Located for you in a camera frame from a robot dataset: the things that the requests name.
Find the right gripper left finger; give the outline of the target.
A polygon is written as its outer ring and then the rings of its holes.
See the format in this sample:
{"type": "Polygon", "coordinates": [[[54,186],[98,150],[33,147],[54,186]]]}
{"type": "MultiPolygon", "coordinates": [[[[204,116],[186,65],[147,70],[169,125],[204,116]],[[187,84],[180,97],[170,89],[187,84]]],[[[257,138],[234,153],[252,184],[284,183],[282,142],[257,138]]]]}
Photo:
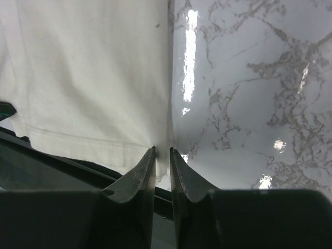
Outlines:
{"type": "Polygon", "coordinates": [[[104,238],[108,248],[150,248],[153,230],[156,148],[147,150],[139,163],[103,189],[107,196],[104,238]]]}

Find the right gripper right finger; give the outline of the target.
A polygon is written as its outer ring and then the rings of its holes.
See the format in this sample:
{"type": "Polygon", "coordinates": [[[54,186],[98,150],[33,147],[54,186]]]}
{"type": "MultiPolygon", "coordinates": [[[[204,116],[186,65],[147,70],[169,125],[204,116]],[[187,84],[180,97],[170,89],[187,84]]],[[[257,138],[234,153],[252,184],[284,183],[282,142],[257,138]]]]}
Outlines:
{"type": "Polygon", "coordinates": [[[210,190],[213,184],[170,149],[171,192],[177,248],[220,248],[210,190]]]}

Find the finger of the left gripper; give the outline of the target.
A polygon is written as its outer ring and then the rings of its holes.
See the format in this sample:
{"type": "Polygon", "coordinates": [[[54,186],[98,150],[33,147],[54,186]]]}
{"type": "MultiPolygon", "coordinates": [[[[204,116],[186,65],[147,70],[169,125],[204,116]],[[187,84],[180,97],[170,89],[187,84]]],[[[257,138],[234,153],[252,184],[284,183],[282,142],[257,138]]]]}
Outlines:
{"type": "Polygon", "coordinates": [[[3,121],[16,113],[16,109],[10,103],[0,102],[0,121],[3,121]]]}

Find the cream white t shirt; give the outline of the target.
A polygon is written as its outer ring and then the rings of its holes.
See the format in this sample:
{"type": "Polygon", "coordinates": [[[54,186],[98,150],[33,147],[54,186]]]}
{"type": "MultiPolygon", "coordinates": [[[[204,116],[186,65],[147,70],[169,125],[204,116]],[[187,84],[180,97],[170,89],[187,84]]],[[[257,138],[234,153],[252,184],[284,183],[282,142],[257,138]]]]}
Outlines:
{"type": "Polygon", "coordinates": [[[1,100],[38,151],[169,172],[168,1],[1,1],[1,100]]]}

